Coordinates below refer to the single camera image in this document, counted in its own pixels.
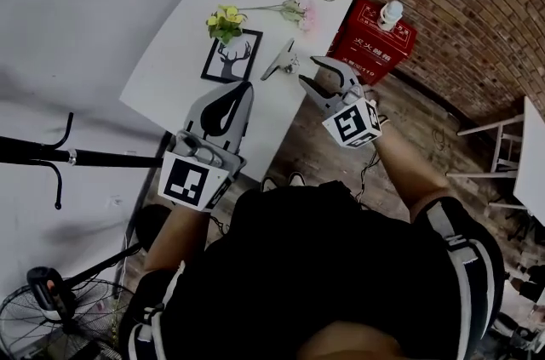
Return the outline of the red metal cabinet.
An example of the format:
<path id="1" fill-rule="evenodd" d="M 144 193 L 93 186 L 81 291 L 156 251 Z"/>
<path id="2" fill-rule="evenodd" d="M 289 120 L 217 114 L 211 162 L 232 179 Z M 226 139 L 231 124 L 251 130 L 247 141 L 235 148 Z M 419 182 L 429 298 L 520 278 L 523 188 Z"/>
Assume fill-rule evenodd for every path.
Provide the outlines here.
<path id="1" fill-rule="evenodd" d="M 348 63 L 365 83 L 374 85 L 410 57 L 417 30 L 401 20 L 391 31 L 377 25 L 386 3 L 354 0 L 330 48 L 330 56 Z"/>

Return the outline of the black shirt with white stripes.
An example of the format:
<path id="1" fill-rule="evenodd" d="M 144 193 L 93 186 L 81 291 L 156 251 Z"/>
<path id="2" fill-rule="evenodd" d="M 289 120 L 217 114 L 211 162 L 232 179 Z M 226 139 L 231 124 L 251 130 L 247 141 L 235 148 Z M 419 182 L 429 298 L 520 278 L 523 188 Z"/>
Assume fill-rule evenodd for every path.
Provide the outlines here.
<path id="1" fill-rule="evenodd" d="M 447 191 L 411 221 L 362 209 L 339 181 L 250 190 L 228 233 L 182 273 L 146 274 L 120 325 L 123 357 L 157 360 L 138 332 L 158 308 L 166 360 L 295 360 L 332 323 L 393 337 L 422 360 L 468 360 L 502 304 L 496 239 Z"/>

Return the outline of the plain white table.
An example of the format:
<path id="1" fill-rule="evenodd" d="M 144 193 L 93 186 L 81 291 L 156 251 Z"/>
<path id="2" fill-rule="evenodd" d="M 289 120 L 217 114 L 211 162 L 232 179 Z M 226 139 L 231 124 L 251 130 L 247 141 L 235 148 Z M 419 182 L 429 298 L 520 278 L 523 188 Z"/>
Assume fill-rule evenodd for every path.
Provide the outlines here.
<path id="1" fill-rule="evenodd" d="M 528 97 L 524 97 L 523 112 L 483 126 L 459 131 L 459 136 L 494 129 L 496 144 L 490 170 L 483 173 L 448 172 L 451 178 L 513 179 L 513 196 L 519 204 L 490 203 L 491 207 L 521 209 L 545 226 L 545 119 Z M 519 143 L 517 161 L 500 157 L 502 143 Z"/>

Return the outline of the person's left forearm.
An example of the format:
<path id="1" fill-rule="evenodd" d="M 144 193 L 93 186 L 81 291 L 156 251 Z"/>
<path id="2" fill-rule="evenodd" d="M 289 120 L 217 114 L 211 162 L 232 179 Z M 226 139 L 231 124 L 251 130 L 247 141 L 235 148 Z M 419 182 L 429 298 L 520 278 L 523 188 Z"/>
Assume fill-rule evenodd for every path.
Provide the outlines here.
<path id="1" fill-rule="evenodd" d="M 204 250 L 209 214 L 175 206 L 146 254 L 144 271 L 177 270 L 195 261 Z"/>

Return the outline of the white table with grommet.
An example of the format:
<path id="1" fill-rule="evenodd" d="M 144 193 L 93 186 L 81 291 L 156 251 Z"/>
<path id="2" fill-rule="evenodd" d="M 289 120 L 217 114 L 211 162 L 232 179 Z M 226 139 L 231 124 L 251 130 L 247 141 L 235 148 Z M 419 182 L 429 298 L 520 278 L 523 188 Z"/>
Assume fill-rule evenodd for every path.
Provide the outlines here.
<path id="1" fill-rule="evenodd" d="M 120 100 L 175 134 L 182 129 L 192 103 L 217 87 L 201 73 L 213 44 L 206 19 L 219 5 L 238 8 L 272 5 L 284 0 L 181 0 L 163 23 L 135 67 Z M 240 147 L 247 163 L 242 172 L 261 180 L 305 98 L 295 74 L 275 72 L 266 81 L 261 76 L 291 38 L 295 39 L 299 73 L 315 77 L 312 55 L 327 54 L 353 0 L 314 0 L 316 18 L 311 31 L 270 11 L 246 11 L 246 27 L 261 31 L 262 38 L 250 73 L 255 99 L 247 135 Z"/>

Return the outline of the black floor fan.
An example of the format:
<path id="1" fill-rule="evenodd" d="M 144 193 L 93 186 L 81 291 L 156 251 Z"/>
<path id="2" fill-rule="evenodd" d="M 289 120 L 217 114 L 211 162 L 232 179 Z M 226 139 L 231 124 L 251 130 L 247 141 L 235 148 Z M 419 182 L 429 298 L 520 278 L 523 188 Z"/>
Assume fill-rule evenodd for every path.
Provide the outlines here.
<path id="1" fill-rule="evenodd" d="M 133 294 L 99 275 L 148 250 L 169 213 L 159 204 L 137 211 L 126 249 L 76 276 L 29 270 L 0 304 L 0 360 L 122 360 L 119 327 Z"/>

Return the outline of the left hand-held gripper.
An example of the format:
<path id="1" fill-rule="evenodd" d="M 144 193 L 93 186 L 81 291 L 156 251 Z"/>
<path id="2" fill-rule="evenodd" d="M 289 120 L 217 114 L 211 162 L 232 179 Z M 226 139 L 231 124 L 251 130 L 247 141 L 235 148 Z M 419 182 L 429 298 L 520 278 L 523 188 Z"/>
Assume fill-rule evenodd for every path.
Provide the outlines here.
<path id="1" fill-rule="evenodd" d="M 221 84 L 192 104 L 186 131 L 176 135 L 175 147 L 164 154 L 160 197 L 198 212 L 214 209 L 246 164 L 237 153 L 253 100 L 252 83 L 242 81 Z"/>

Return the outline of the metal clip tool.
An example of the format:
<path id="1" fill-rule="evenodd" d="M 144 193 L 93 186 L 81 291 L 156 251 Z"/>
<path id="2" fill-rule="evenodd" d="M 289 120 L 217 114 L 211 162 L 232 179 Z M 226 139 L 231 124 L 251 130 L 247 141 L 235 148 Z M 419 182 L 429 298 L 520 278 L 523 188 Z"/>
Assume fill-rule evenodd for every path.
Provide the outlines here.
<path id="1" fill-rule="evenodd" d="M 299 71 L 300 62 L 297 53 L 293 47 L 295 39 L 291 38 L 282 47 L 272 64 L 265 70 L 261 76 L 262 81 L 266 81 L 274 72 L 283 71 L 287 74 L 295 74 Z"/>

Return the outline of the person's right forearm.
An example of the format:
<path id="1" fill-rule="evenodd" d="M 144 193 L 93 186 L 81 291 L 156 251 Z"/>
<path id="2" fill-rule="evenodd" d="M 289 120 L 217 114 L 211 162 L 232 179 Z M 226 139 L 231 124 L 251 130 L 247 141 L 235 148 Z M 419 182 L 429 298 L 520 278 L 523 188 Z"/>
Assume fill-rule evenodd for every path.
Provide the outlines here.
<path id="1" fill-rule="evenodd" d="M 373 141 L 387 175 L 414 223 L 420 211 L 440 197 L 451 197 L 446 177 L 386 119 L 381 136 Z"/>

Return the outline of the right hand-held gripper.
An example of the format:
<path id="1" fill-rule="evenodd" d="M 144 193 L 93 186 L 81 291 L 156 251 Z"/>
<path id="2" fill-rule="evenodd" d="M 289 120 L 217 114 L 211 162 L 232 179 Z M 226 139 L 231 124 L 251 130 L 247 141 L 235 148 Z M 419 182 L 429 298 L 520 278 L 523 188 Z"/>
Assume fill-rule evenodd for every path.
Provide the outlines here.
<path id="1" fill-rule="evenodd" d="M 336 107 L 341 100 L 340 94 L 363 93 L 353 68 L 346 62 L 328 56 L 311 56 L 310 60 L 337 75 L 333 91 L 327 91 L 310 77 L 299 75 L 299 83 L 311 100 L 325 113 L 333 114 L 322 122 L 334 141 L 341 147 L 359 148 L 382 135 L 376 100 L 362 97 L 345 105 L 341 110 Z"/>

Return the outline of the yellow-green potted plant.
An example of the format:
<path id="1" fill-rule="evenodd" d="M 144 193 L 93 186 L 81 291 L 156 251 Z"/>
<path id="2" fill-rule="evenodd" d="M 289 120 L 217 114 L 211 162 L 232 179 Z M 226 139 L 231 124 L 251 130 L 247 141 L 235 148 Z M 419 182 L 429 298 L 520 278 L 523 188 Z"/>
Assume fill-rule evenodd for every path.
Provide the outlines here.
<path id="1" fill-rule="evenodd" d="M 242 35 L 241 25 L 247 15 L 236 6 L 219 5 L 218 9 L 206 20 L 209 37 L 228 45 L 232 39 Z"/>

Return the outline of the pale artificial flower sprig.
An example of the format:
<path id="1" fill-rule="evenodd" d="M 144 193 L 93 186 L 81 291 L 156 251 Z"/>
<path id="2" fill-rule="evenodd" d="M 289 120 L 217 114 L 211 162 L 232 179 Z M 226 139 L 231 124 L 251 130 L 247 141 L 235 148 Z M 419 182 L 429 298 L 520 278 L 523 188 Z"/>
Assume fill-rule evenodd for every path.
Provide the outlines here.
<path id="1" fill-rule="evenodd" d="M 284 0 L 278 4 L 239 8 L 239 11 L 270 11 L 278 13 L 284 20 L 301 31 L 311 31 L 316 18 L 314 0 Z"/>

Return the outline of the black deer picture frame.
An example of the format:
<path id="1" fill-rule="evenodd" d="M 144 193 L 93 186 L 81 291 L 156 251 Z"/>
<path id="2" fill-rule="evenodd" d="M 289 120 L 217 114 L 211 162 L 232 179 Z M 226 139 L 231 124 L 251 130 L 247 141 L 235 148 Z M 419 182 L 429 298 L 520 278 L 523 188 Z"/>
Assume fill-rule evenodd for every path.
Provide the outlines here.
<path id="1" fill-rule="evenodd" d="M 218 83 L 248 81 L 261 38 L 261 31 L 250 29 L 243 29 L 242 34 L 232 39 L 229 44 L 216 38 L 201 78 Z"/>

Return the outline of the white bottle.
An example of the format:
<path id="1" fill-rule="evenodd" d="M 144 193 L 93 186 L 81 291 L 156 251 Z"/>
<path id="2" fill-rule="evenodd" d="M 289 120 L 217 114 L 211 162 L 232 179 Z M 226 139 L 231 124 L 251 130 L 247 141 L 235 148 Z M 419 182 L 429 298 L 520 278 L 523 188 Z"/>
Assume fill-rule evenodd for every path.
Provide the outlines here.
<path id="1" fill-rule="evenodd" d="M 403 16 L 404 6 L 400 1 L 392 0 L 386 3 L 379 12 L 378 27 L 383 31 L 391 31 Z"/>

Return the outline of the black coat rack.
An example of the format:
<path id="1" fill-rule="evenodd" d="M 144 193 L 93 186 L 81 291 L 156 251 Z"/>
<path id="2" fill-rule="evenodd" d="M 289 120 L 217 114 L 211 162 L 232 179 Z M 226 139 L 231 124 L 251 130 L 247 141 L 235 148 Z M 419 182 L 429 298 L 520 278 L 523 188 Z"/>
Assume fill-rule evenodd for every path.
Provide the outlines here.
<path id="1" fill-rule="evenodd" d="M 0 163 L 39 166 L 53 170 L 57 181 L 54 200 L 54 208 L 57 210 L 62 209 L 63 179 L 56 163 L 96 168 L 158 169 L 163 164 L 164 153 L 173 137 L 170 132 L 166 132 L 153 157 L 76 148 L 62 150 L 61 147 L 70 136 L 73 118 L 74 113 L 70 112 L 66 121 L 65 133 L 60 140 L 53 144 L 0 136 Z"/>

